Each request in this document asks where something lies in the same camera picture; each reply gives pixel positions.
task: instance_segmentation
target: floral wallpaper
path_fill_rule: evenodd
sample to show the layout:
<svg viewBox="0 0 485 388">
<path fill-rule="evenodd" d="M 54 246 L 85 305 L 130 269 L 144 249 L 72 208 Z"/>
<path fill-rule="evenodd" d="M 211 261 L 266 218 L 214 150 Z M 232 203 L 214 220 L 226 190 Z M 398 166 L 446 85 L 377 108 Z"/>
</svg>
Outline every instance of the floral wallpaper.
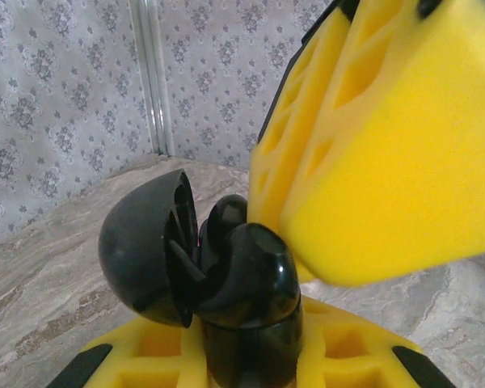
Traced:
<svg viewBox="0 0 485 388">
<path fill-rule="evenodd" d="M 0 241 L 152 150 L 129 0 L 0 0 Z"/>
<path fill-rule="evenodd" d="M 175 152 L 248 167 L 289 59 L 331 0 L 159 0 Z"/>
</svg>

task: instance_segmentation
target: yellow plastic base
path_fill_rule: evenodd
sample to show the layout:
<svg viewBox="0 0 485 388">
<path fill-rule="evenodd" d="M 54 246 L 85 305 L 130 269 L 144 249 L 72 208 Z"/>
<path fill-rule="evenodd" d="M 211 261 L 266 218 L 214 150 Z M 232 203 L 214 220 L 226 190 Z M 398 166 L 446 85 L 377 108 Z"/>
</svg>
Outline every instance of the yellow plastic base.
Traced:
<svg viewBox="0 0 485 388">
<path fill-rule="evenodd" d="M 363 285 L 485 252 L 485 1 L 336 8 L 251 156 L 249 219 L 301 280 Z"/>
<path fill-rule="evenodd" d="M 354 314 L 303 297 L 304 344 L 297 388 L 418 388 L 392 353 L 419 347 Z M 90 342 L 113 346 L 86 388 L 210 388 L 200 324 L 167 327 L 144 318 Z"/>
</svg>

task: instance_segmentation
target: marble surface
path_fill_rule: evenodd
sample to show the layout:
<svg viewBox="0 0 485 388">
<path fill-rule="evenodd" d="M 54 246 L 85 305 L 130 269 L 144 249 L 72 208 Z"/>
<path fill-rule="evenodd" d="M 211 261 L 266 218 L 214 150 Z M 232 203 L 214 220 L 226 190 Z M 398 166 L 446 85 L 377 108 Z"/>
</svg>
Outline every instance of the marble surface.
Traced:
<svg viewBox="0 0 485 388">
<path fill-rule="evenodd" d="M 247 194 L 247 172 L 148 156 L 0 244 L 0 388 L 43 387 L 89 340 L 133 317 L 103 278 L 99 228 L 136 186 L 187 172 L 202 221 L 218 198 Z M 460 388 L 485 388 L 485 255 L 401 279 L 304 294 L 415 341 Z"/>
</svg>

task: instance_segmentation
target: yellow foam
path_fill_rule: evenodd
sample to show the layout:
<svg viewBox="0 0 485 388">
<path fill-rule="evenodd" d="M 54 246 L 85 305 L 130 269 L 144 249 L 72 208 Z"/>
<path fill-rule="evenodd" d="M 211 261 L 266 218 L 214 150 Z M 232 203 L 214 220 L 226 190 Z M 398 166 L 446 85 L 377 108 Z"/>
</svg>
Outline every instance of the yellow foam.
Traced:
<svg viewBox="0 0 485 388">
<path fill-rule="evenodd" d="M 485 2 L 426 20 L 416 3 L 361 0 L 352 23 L 336 8 L 304 70 L 317 88 L 253 151 L 251 216 L 301 280 L 363 285 L 485 252 Z"/>
<path fill-rule="evenodd" d="M 416 388 L 391 351 L 421 350 L 363 318 L 303 297 L 304 344 L 292 388 Z M 209 388 L 197 320 L 188 329 L 135 318 L 90 342 L 113 346 L 86 388 Z"/>
</svg>

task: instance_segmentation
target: black cylinder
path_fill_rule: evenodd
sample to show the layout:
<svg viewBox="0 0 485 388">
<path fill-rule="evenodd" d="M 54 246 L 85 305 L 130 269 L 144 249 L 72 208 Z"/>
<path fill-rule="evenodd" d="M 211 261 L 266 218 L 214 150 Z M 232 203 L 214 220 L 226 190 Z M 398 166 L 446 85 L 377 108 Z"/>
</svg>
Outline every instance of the black cylinder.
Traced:
<svg viewBox="0 0 485 388">
<path fill-rule="evenodd" d="M 269 327 L 229 329 L 202 322 L 207 366 L 221 388 L 284 388 L 302 350 L 302 306 Z"/>
</svg>

